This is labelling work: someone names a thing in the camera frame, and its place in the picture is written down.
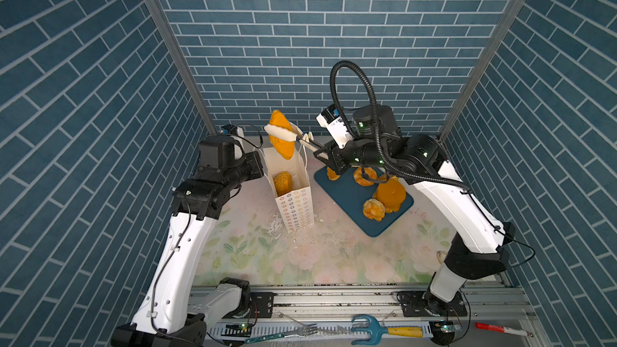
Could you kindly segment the white paper bag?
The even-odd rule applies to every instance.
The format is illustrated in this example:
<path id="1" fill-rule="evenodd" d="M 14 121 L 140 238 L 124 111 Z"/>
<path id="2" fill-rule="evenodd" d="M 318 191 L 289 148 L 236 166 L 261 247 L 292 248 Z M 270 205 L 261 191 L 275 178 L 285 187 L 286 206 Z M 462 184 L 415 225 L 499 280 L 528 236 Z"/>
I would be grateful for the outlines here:
<path id="1" fill-rule="evenodd" d="M 295 125 L 284 129 L 272 124 L 265 132 L 277 143 L 262 150 L 266 177 L 287 231 L 314 224 L 313 199 L 309 181 L 308 141 Z"/>

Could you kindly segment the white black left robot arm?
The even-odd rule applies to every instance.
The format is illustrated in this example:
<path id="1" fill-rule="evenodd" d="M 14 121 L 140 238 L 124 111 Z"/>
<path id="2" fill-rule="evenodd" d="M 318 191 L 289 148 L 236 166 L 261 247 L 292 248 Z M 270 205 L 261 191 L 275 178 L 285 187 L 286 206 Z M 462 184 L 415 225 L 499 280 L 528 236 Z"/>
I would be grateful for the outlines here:
<path id="1" fill-rule="evenodd" d="M 250 284 L 234 278 L 223 279 L 203 309 L 188 310 L 202 250 L 224 205 L 244 182 L 264 176 L 258 150 L 245 151 L 246 142 L 231 133 L 199 142 L 194 175 L 174 189 L 165 245 L 146 296 L 132 319 L 113 331 L 111 345 L 201 346 L 209 327 L 226 315 L 249 310 Z"/>

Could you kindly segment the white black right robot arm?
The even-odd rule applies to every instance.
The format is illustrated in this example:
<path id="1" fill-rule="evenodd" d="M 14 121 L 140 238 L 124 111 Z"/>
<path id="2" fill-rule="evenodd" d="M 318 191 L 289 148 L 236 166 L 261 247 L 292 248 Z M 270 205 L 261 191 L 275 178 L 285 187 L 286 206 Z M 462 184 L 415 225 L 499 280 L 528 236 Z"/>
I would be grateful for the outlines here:
<path id="1" fill-rule="evenodd" d="M 355 110 L 352 120 L 331 105 L 317 122 L 331 140 L 315 143 L 305 133 L 302 142 L 335 174 L 359 169 L 361 177 L 371 182 L 367 170 L 382 169 L 387 179 L 398 178 L 406 192 L 415 190 L 429 199 L 454 227 L 448 253 L 423 295 L 430 314 L 445 315 L 468 281 L 508 268 L 505 247 L 514 241 L 514 226 L 499 221 L 477 201 L 434 138 L 403 136 L 392 108 L 381 104 Z"/>

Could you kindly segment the long oval yellow bread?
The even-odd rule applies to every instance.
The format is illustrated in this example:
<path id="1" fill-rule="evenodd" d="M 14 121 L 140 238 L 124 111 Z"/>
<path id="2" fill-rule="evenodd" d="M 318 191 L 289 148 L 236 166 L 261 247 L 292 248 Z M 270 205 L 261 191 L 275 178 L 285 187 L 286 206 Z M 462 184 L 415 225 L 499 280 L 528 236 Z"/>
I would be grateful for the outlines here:
<path id="1" fill-rule="evenodd" d="M 330 181 L 336 181 L 340 178 L 340 175 L 338 175 L 334 170 L 329 167 L 327 168 L 326 174 Z"/>

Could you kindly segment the oval orange bread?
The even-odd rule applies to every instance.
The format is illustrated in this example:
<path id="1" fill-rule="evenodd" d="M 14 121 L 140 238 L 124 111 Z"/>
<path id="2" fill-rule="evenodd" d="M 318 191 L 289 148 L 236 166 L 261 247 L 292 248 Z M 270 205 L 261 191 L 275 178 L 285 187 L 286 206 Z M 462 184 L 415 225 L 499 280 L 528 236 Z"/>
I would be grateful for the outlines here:
<path id="1" fill-rule="evenodd" d="M 292 125 L 280 110 L 274 110 L 265 130 L 273 147 L 285 160 L 290 160 L 295 153 L 296 133 Z"/>

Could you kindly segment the small round orange bun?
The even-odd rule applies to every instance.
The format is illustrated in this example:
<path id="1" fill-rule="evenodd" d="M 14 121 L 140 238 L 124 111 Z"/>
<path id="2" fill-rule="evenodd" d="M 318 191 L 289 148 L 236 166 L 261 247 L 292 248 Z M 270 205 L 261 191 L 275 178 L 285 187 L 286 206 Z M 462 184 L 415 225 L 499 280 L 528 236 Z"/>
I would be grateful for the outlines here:
<path id="1" fill-rule="evenodd" d="M 275 191 L 278 197 L 290 193 L 293 190 L 292 175 L 289 172 L 281 172 L 273 179 Z"/>

